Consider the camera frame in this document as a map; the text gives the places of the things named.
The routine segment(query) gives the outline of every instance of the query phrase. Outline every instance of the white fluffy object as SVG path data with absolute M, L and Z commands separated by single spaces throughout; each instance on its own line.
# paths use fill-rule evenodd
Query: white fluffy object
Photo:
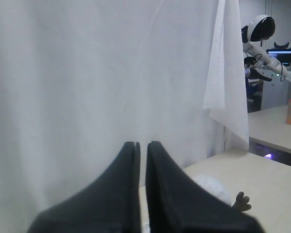
M 232 205 L 230 194 L 228 193 L 227 189 L 223 186 L 223 184 L 217 179 L 210 176 L 199 175 L 193 177 L 193 180 L 200 187 L 205 189 L 207 192 L 215 196 L 220 201 L 223 201 L 225 204 L 229 206 Z

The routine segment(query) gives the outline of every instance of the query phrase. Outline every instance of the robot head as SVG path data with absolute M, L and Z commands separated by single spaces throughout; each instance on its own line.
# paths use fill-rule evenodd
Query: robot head
M 248 25 L 247 38 L 249 41 L 268 40 L 275 33 L 275 21 L 268 15 L 255 17 Z

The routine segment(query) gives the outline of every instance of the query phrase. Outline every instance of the wall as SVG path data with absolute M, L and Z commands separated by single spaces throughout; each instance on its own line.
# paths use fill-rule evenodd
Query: wall
M 276 31 L 270 40 L 264 42 L 265 48 L 272 48 L 274 41 L 280 45 L 291 42 L 291 0 L 239 0 L 239 5 L 242 27 L 260 14 L 274 18 Z

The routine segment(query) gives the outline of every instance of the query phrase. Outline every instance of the table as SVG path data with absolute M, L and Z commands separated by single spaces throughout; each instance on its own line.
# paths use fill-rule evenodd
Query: table
M 232 197 L 250 197 L 255 217 L 267 233 L 291 233 L 291 167 L 241 150 L 229 150 L 184 169 L 219 179 Z M 142 225 L 148 222 L 145 187 L 140 188 Z
M 291 153 L 291 125 L 285 123 L 288 107 L 249 113 L 250 141 Z

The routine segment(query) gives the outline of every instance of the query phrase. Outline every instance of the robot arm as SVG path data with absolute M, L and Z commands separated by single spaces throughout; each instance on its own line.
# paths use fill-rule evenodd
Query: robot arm
M 248 26 L 242 29 L 243 50 L 251 56 L 258 58 L 255 67 L 267 68 L 274 73 L 280 74 L 285 80 L 291 83 L 291 72 L 287 71 L 277 59 L 270 57 L 260 46 L 252 42 L 269 39 L 275 32 L 275 22 L 272 17 L 260 15 L 255 17 Z

